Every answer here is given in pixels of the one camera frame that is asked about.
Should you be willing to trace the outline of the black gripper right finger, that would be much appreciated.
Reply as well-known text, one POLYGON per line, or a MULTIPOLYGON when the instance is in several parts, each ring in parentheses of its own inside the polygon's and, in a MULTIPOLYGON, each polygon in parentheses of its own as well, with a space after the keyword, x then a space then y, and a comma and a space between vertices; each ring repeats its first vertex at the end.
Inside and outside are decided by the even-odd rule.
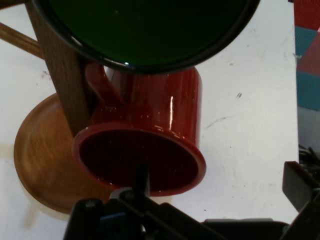
POLYGON ((282 191, 298 215, 284 232, 283 240, 320 238, 320 184, 295 161, 286 161, 282 191))

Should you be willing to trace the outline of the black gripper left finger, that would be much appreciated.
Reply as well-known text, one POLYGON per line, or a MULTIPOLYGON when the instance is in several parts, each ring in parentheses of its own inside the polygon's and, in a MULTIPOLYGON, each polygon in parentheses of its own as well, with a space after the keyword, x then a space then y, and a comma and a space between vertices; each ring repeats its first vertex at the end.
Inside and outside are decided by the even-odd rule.
POLYGON ((205 226, 168 203, 149 198, 149 170, 136 169, 132 187, 114 191, 103 203, 78 201, 71 212, 65 240, 199 240, 205 226))

